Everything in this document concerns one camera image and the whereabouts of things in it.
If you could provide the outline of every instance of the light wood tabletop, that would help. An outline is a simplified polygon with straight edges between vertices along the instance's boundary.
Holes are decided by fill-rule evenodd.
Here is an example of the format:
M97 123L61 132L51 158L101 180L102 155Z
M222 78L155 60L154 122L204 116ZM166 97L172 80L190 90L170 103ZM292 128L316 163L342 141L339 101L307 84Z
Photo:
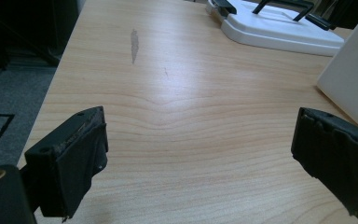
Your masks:
M357 223L290 151L301 106L349 119L316 87L330 60L233 42L203 4L89 0L24 150L104 107L109 162L67 223Z

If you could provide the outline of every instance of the table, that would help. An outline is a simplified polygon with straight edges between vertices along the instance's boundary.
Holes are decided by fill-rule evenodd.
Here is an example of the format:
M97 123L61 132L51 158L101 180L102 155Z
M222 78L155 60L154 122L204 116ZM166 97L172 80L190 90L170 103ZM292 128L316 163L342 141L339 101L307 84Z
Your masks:
M358 222L290 152L301 106L350 120L315 86L331 58L235 43L204 8L86 2L25 147L104 106L109 162L68 223Z

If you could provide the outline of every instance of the gray mark on table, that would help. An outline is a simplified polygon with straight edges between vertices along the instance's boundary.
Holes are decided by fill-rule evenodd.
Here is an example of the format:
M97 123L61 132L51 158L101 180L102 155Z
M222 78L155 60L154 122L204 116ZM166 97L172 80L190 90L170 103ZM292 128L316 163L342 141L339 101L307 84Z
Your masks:
M138 49L139 49L139 40L138 40L137 33L138 32L135 29L132 29L132 33L131 33L132 64L135 63L136 54L138 53Z

